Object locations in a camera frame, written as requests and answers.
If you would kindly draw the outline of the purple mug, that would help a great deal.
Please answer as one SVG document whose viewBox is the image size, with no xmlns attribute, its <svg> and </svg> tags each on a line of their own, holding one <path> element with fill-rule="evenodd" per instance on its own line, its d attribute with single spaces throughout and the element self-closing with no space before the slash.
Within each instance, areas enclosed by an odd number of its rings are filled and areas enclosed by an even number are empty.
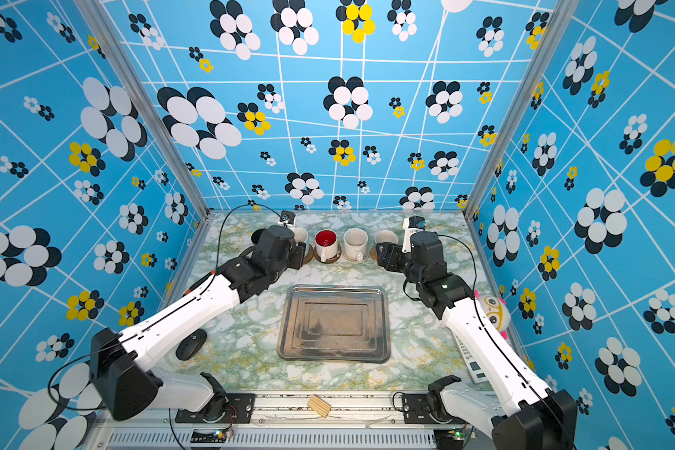
<svg viewBox="0 0 675 450">
<path fill-rule="evenodd" d="M 389 243 L 398 244 L 399 237 L 390 230 L 380 230 L 374 236 L 375 244 Z"/>
</svg>

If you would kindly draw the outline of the white mug blue handle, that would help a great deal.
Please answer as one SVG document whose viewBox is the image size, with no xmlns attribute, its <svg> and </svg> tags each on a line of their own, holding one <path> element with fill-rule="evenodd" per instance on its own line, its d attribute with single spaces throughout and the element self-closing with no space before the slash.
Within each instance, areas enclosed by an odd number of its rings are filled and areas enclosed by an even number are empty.
<svg viewBox="0 0 675 450">
<path fill-rule="evenodd" d="M 304 244 L 307 248 L 309 246 L 309 232 L 300 227 L 295 227 L 294 230 L 294 241 L 296 244 Z"/>
</svg>

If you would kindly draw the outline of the red inside mug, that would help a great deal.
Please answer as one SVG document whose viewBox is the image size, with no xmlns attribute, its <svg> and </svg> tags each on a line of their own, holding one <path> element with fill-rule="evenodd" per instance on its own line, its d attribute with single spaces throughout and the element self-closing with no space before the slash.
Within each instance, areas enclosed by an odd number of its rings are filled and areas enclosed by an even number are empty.
<svg viewBox="0 0 675 450">
<path fill-rule="evenodd" d="M 332 230 L 321 230 L 315 235 L 315 257 L 325 260 L 339 251 L 337 234 Z"/>
</svg>

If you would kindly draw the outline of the dark brown round coaster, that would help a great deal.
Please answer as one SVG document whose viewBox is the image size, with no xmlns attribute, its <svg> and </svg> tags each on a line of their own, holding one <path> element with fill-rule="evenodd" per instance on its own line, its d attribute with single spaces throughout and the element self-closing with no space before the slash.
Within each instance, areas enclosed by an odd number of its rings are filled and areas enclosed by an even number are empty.
<svg viewBox="0 0 675 450">
<path fill-rule="evenodd" d="M 309 245 L 305 251 L 303 265 L 306 266 L 313 260 L 313 258 L 314 258 L 314 249 L 312 245 Z"/>
</svg>

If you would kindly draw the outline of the scratched brown round coaster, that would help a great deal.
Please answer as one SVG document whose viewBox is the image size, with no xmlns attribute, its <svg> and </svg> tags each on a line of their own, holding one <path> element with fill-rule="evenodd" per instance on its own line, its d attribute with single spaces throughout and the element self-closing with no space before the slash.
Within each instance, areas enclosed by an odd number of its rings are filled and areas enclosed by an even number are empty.
<svg viewBox="0 0 675 450">
<path fill-rule="evenodd" d="M 339 258 L 341 258 L 341 254 L 342 254 L 341 250 L 339 249 L 339 251 L 332 258 L 321 260 L 320 258 L 316 257 L 316 260 L 320 264 L 333 264 L 336 263 L 339 260 Z"/>
</svg>

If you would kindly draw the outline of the black mug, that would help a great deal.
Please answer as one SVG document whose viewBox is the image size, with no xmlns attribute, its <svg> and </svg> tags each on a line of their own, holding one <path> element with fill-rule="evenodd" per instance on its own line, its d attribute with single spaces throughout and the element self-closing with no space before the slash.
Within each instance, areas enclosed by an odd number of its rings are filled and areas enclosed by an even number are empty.
<svg viewBox="0 0 675 450">
<path fill-rule="evenodd" d="M 251 235 L 251 242 L 253 245 L 257 245 L 260 242 L 261 236 L 264 233 L 264 229 L 259 229 L 256 230 L 252 235 Z"/>
</svg>

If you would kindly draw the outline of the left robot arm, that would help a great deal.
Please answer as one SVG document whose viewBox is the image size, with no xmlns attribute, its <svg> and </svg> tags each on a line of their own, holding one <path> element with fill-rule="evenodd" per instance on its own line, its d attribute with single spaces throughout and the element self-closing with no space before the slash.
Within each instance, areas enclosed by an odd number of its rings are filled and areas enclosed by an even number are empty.
<svg viewBox="0 0 675 450">
<path fill-rule="evenodd" d="M 227 395 L 216 378 L 156 365 L 206 323 L 266 291 L 287 269 L 300 269 L 306 248 L 293 230 L 273 225 L 257 245 L 206 274 L 166 309 L 120 332 L 105 328 L 92 337 L 90 382 L 112 419 L 125 421 L 148 409 L 185 410 L 206 422 L 221 419 Z"/>
</svg>

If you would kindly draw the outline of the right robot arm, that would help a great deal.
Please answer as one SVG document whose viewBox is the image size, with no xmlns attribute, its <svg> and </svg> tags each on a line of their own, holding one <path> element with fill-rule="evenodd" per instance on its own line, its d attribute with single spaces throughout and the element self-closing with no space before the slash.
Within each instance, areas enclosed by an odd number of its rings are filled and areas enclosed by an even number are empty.
<svg viewBox="0 0 675 450">
<path fill-rule="evenodd" d="M 429 386 L 433 416 L 475 426 L 498 449 L 574 448 L 577 403 L 529 369 L 489 322 L 474 289 L 448 270 L 441 239 L 436 232 L 416 230 L 400 245 L 376 247 L 378 266 L 405 275 L 415 286 L 419 301 L 466 346 L 497 398 L 444 377 Z"/>
</svg>

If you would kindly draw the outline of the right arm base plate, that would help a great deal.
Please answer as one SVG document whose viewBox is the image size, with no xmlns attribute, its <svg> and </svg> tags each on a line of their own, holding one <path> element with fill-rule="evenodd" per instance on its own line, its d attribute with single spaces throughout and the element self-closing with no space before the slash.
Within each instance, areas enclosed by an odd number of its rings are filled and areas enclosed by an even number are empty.
<svg viewBox="0 0 675 450">
<path fill-rule="evenodd" d="M 397 394 L 393 406 L 403 416 L 406 425 L 450 425 L 463 427 L 466 422 L 460 418 L 434 412 L 427 394 Z"/>
</svg>

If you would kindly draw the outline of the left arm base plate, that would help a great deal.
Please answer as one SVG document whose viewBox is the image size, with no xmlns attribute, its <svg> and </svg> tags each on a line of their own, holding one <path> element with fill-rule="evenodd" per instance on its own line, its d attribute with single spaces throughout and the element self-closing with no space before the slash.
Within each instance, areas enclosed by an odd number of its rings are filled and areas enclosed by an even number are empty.
<svg viewBox="0 0 675 450">
<path fill-rule="evenodd" d="M 178 424 L 249 424 L 255 399 L 253 393 L 228 393 L 222 399 L 211 401 L 199 412 L 178 410 L 174 421 Z"/>
</svg>

